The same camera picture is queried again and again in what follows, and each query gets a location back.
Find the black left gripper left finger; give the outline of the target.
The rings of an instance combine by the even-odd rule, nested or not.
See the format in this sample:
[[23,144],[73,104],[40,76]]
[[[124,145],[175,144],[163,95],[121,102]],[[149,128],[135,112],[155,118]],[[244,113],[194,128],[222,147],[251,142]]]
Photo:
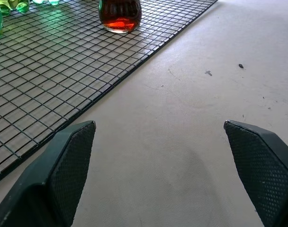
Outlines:
[[71,227],[87,179],[94,121],[55,134],[0,203],[0,227]]

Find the brown glass bottle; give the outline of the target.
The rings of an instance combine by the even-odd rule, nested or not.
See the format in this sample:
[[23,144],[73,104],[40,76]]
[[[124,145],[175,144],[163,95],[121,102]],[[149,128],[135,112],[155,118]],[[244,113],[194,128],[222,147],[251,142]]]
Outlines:
[[99,0],[99,18],[110,32],[130,33],[141,24],[140,0]]

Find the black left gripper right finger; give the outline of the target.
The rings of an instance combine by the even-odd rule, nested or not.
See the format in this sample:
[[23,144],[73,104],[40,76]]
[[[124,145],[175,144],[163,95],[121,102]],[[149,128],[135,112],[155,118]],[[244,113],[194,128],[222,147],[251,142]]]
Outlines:
[[224,123],[237,173],[264,227],[288,227],[288,146],[275,133]]

